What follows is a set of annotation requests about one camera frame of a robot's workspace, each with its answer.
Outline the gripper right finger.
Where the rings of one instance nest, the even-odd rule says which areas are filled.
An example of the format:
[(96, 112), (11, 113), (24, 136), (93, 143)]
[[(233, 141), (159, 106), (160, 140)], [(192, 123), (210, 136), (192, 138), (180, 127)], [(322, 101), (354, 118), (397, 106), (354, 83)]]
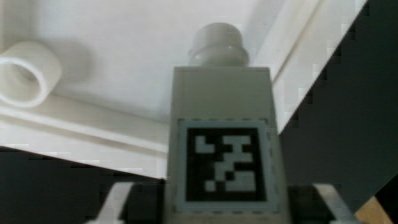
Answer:
[(363, 224), (351, 211), (335, 186), (324, 183), (315, 183), (313, 186), (335, 216), (335, 220), (329, 224)]

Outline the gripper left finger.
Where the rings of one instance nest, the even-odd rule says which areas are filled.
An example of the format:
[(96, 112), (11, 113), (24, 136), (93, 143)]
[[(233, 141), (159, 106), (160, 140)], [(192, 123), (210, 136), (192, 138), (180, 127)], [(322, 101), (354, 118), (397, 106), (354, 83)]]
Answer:
[(121, 213), (134, 185), (134, 182), (118, 182), (112, 185), (98, 216), (84, 224), (125, 224)]

